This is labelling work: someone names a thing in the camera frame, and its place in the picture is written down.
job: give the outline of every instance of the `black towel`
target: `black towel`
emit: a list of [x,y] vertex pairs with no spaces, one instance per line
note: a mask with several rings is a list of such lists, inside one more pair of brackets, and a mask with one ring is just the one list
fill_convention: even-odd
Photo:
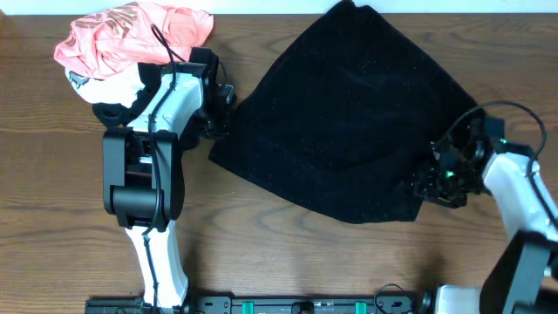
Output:
[[412,221],[405,176],[474,100],[369,6],[342,1],[271,66],[209,158],[344,222]]

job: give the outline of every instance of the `black cable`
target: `black cable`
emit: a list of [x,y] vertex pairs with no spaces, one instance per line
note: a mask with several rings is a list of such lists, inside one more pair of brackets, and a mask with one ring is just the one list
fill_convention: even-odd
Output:
[[539,154],[541,154],[542,149],[544,148],[544,146],[547,143],[547,129],[545,128],[544,122],[542,122],[542,119],[538,115],[536,115],[533,111],[531,111],[531,109],[529,109],[527,106],[515,103],[513,101],[507,101],[507,100],[496,100],[496,101],[491,101],[491,102],[482,104],[480,106],[476,106],[473,109],[470,109],[469,111],[467,111],[466,113],[461,114],[461,116],[453,122],[453,124],[447,129],[444,136],[442,136],[442,138],[438,141],[437,146],[439,146],[446,139],[451,141],[452,140],[452,131],[469,114],[477,112],[477,111],[479,111],[481,109],[484,109],[484,108],[487,108],[487,107],[491,107],[491,106],[513,106],[513,107],[516,107],[516,108],[520,108],[521,110],[525,111],[526,113],[529,113],[529,115],[531,117],[533,117],[533,119],[535,121],[537,121],[537,123],[539,124],[539,128],[541,129],[541,144],[539,145],[539,148],[534,152],[534,154],[531,155],[531,157],[529,158],[529,162],[527,163],[527,178],[529,180],[529,183],[531,184],[531,187],[534,190],[534,194],[537,196],[537,199],[539,200],[542,207],[544,208],[544,211],[547,213],[548,219],[552,222],[554,227],[556,229],[558,229],[558,221],[556,220],[556,217],[552,213],[552,210],[550,210],[550,207],[548,206],[547,202],[545,201],[544,197],[542,196],[542,193],[541,193],[539,187],[536,185],[536,182],[534,181],[534,175],[535,174],[533,173],[534,161],[539,159]]
[[182,62],[187,62],[183,57],[179,56],[178,53],[174,52],[174,50],[172,50],[172,49],[170,49],[170,48],[168,48],[168,50],[170,50],[171,53],[172,53],[175,57],[177,57],[180,61],[182,61]]
[[170,47],[168,46],[167,41],[163,37],[163,34],[160,32],[160,30],[154,24],[151,25],[151,31],[153,32],[153,34],[157,38],[157,40],[159,40],[160,43],[165,48],[167,48],[168,57],[170,58],[171,69],[173,71],[173,79],[170,83],[170,86],[169,86],[168,90],[165,92],[163,97],[159,100],[159,102],[157,103],[157,105],[155,106],[153,111],[149,114],[148,122],[147,122],[147,137],[149,139],[149,146],[151,147],[151,159],[152,159],[152,163],[153,163],[153,172],[154,172],[154,175],[155,175],[155,198],[156,198],[156,200],[155,200],[155,210],[153,211],[153,219],[151,220],[151,223],[149,224],[149,227],[147,227],[147,229],[142,233],[142,235],[143,235],[143,243],[144,243],[144,246],[146,247],[146,254],[147,254],[147,261],[149,263],[149,270],[151,271],[151,277],[153,279],[153,309],[155,311],[158,311],[159,302],[157,300],[157,296],[158,296],[157,292],[158,292],[158,288],[159,288],[159,283],[157,282],[157,275],[155,274],[155,268],[153,266],[153,257],[151,255],[151,249],[149,248],[149,233],[155,227],[155,221],[157,220],[157,217],[159,216],[159,212],[161,211],[162,202],[163,202],[163,191],[162,191],[161,184],[160,184],[159,160],[157,158],[157,144],[155,142],[155,138],[153,137],[153,127],[154,127],[154,123],[155,123],[155,117],[157,116],[157,112],[159,111],[159,108],[165,103],[165,100],[168,98],[168,95],[170,95],[170,93],[176,87],[176,67],[174,65],[173,51],[171,51]]
[[[381,307],[378,306],[378,295],[380,294],[380,292],[382,292],[383,289],[387,288],[387,287],[396,287],[398,289],[400,289],[401,291],[405,292],[403,290],[403,288],[399,287],[397,284],[395,283],[387,283],[385,285],[382,286],[382,288],[378,289],[378,291],[376,292],[376,295],[374,296],[374,307],[376,308],[376,313],[378,313],[378,311],[380,311],[382,314],[388,314],[387,312],[385,312],[384,310],[382,310]],[[414,306],[413,304],[411,305],[411,309],[405,312],[401,312],[401,314],[410,314],[412,313],[414,310]]]
[[226,85],[228,82],[227,70],[225,69],[225,65],[221,61],[219,61],[219,64],[221,65],[221,69],[223,70],[223,85]]

